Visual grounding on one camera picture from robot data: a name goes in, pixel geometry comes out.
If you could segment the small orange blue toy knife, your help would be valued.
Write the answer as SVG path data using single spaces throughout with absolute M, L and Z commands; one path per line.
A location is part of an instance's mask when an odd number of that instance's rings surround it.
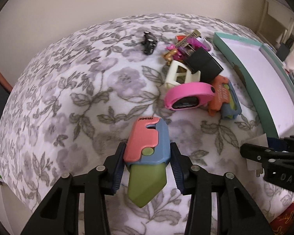
M 242 109 L 231 81 L 218 75 L 211 85 L 215 89 L 215 96 L 208 104 L 209 115 L 215 116 L 220 112 L 222 119 L 236 119 Z

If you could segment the pink watch band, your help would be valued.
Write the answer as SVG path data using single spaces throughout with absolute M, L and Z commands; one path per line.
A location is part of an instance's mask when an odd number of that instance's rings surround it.
M 173 111 L 206 106 L 215 96 L 212 85 L 203 82 L 180 84 L 168 90 L 164 98 L 165 108 Z

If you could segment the large coral blue toy knife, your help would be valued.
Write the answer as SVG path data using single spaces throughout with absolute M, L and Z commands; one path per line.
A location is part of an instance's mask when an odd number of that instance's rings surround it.
M 166 122 L 159 117 L 138 118 L 123 159 L 130 173 L 127 195 L 136 206 L 143 208 L 167 184 L 170 139 Z

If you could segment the black wall charger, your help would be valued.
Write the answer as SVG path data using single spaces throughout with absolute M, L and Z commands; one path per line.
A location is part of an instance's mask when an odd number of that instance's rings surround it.
M 186 65 L 192 74 L 200 72 L 200 81 L 212 82 L 224 68 L 202 47 L 198 48 L 186 59 Z

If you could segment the white watch band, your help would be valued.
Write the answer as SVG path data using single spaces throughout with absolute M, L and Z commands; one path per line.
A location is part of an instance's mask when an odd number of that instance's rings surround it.
M 209 41 L 207 41 L 205 38 L 197 37 L 197 40 L 208 49 L 207 52 L 209 53 L 213 52 L 213 45 Z

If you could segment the cream plastic clip stand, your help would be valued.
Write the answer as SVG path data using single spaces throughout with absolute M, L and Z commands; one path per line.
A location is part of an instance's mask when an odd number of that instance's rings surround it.
M 164 85 L 169 90 L 184 83 L 199 82 L 200 78 L 200 71 L 192 74 L 183 63 L 173 60 L 169 66 Z

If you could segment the pink yellow small toy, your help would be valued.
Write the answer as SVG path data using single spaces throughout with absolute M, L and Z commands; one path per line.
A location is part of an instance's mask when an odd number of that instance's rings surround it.
M 167 52 L 165 52 L 162 57 L 169 66 L 173 61 L 179 61 L 181 63 L 186 62 L 189 55 L 186 51 L 187 44 L 185 45 L 171 45 L 167 47 Z

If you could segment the red glue bottle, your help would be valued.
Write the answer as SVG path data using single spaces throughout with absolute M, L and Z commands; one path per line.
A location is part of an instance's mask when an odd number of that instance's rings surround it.
M 185 37 L 186 37 L 185 35 L 178 35 L 178 36 L 176 36 L 176 40 L 177 40 L 177 42 L 179 42 L 179 41 L 183 40 Z

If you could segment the black toy car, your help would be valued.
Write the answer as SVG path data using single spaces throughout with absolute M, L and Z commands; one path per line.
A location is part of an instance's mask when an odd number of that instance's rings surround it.
M 150 31 L 144 31 L 143 41 L 141 44 L 144 47 L 144 54 L 151 55 L 154 53 L 154 50 L 158 44 L 158 40 L 156 36 L 153 35 Z

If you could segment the magenta lighter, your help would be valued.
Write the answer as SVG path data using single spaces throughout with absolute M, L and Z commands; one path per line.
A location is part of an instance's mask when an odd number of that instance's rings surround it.
M 203 48 L 205 51 L 209 51 L 209 48 L 205 46 L 203 43 L 198 41 L 196 38 L 189 38 L 187 39 L 187 43 L 194 49 L 197 50 L 199 48 Z

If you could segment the teal rimmed white tray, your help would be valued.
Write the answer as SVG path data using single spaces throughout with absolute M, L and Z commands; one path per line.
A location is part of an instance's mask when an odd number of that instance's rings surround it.
M 227 33 L 214 33 L 213 43 L 245 85 L 267 136 L 294 135 L 294 85 L 276 54 L 259 41 Z

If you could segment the black plugged power adapter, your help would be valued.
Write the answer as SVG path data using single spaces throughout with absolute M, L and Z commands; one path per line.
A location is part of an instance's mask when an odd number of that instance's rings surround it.
M 285 61 L 289 53 L 290 48 L 287 47 L 284 43 L 281 43 L 280 47 L 277 49 L 276 55 L 281 61 Z

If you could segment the cream shelf unit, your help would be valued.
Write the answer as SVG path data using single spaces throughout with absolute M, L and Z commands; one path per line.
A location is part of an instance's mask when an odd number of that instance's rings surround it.
M 264 0 L 264 8 L 257 36 L 273 49 L 294 40 L 294 12 L 277 0 Z

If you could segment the floral grey white blanket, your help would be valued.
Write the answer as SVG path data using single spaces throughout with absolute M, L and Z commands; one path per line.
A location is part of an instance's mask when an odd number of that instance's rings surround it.
M 193 30 L 213 45 L 211 56 L 230 79 L 242 113 L 236 119 L 203 109 L 164 106 L 169 67 L 162 58 L 179 34 Z M 144 31 L 156 36 L 143 52 Z M 221 32 L 259 41 L 248 28 L 190 14 L 118 18 L 76 31 L 36 54 L 15 84 L 0 120 L 0 175 L 30 210 L 36 210 L 61 173 L 84 174 L 126 141 L 135 119 L 166 121 L 183 154 L 215 174 L 230 171 L 251 194 L 275 234 L 294 224 L 294 193 L 256 177 L 239 153 L 245 140 L 264 134 L 253 102 L 213 43 Z

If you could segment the gold patterned lighter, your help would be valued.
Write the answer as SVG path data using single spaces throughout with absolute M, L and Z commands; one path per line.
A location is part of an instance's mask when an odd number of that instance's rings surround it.
M 187 39 L 189 38 L 197 38 L 197 37 L 200 37 L 201 36 L 201 32 L 199 32 L 198 30 L 194 30 L 191 34 L 188 34 L 188 35 L 185 35 L 186 37 L 177 42 L 176 40 L 176 47 L 185 47 L 186 45 L 188 45 L 187 43 Z

